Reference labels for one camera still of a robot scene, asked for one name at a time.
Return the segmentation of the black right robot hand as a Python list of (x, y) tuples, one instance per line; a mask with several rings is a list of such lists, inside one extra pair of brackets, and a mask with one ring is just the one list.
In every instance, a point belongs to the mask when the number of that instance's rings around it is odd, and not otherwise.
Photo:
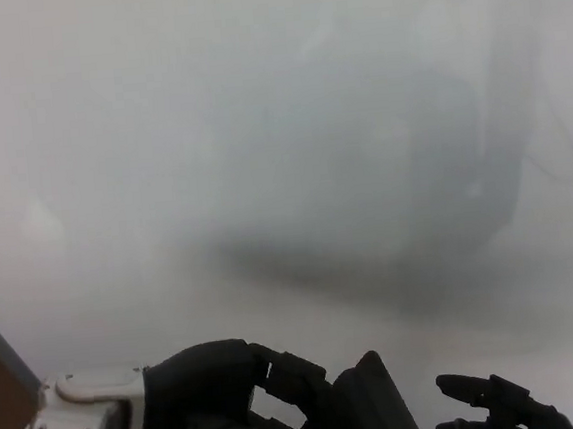
[(557, 408), (537, 402), (528, 389), (494, 374), (487, 379), (442, 374), (435, 380), (444, 395), (489, 412), (484, 421), (456, 418), (436, 429), (573, 429)]

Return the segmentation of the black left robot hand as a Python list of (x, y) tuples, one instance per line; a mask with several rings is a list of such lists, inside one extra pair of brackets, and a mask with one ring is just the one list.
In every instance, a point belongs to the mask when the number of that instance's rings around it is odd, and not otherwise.
[[(148, 367), (144, 429), (361, 429), (326, 371), (288, 352), (241, 339), (189, 347)], [(296, 406), (299, 428), (251, 409), (256, 389)]]

